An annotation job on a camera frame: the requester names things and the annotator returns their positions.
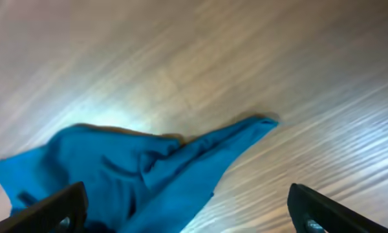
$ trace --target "blue cloth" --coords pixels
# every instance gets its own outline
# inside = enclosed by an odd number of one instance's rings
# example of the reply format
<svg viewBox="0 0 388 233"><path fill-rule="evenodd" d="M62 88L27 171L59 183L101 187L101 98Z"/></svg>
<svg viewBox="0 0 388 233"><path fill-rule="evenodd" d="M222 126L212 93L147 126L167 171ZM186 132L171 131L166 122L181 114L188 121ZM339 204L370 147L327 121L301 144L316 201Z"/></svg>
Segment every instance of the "blue cloth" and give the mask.
<svg viewBox="0 0 388 233"><path fill-rule="evenodd" d="M13 208L83 181L86 225L116 232L180 232L213 196L227 167L276 127L251 117L182 146L177 139L72 126L44 146L0 161Z"/></svg>

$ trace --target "crumpled blue cloth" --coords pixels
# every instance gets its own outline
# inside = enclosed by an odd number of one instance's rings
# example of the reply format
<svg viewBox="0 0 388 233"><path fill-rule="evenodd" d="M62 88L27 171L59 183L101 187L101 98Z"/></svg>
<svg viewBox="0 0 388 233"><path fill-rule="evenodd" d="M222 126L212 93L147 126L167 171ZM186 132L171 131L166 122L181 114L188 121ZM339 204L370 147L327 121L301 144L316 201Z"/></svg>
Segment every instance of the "crumpled blue cloth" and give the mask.
<svg viewBox="0 0 388 233"><path fill-rule="evenodd" d="M83 181L85 226L115 232L180 232L213 196L227 167L275 128L251 117L182 146L177 139L86 126L61 130L44 146L0 161L0 184L13 209L24 192L44 199Z"/></svg>

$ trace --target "wood grain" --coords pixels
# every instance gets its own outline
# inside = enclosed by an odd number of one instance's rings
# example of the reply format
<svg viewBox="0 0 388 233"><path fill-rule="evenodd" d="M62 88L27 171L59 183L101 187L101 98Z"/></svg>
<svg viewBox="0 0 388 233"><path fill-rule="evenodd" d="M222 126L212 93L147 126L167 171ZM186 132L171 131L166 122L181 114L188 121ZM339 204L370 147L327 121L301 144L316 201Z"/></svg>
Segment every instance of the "wood grain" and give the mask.
<svg viewBox="0 0 388 233"><path fill-rule="evenodd" d="M0 159L76 123L191 138L267 112L184 232L293 232L291 183L388 227L388 0L0 1Z"/></svg>

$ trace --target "wrinkle in cloth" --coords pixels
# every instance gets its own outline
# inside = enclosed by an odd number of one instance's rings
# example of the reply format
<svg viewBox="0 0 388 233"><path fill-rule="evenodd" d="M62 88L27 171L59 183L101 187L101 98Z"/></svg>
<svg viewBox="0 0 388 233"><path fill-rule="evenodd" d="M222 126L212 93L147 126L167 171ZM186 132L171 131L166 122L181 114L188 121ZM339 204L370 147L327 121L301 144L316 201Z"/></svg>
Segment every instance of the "wrinkle in cloth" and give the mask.
<svg viewBox="0 0 388 233"><path fill-rule="evenodd" d="M26 208L22 193L42 200L82 181L86 227L180 232L228 166L276 125L253 116L183 146L177 139L72 126L42 147L0 161L0 184L17 210Z"/></svg>

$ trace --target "teal fabric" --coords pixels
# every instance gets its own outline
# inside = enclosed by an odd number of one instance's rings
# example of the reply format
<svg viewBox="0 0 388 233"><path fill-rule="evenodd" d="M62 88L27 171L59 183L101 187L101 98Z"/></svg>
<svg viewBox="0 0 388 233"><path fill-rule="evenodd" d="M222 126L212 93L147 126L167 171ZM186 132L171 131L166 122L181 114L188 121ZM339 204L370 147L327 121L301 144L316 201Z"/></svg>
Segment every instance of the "teal fabric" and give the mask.
<svg viewBox="0 0 388 233"><path fill-rule="evenodd" d="M276 125L251 117L184 146L176 139L73 126L40 148L0 161L0 184L20 209L21 193L41 200L83 181L88 227L180 232L211 199L227 167Z"/></svg>

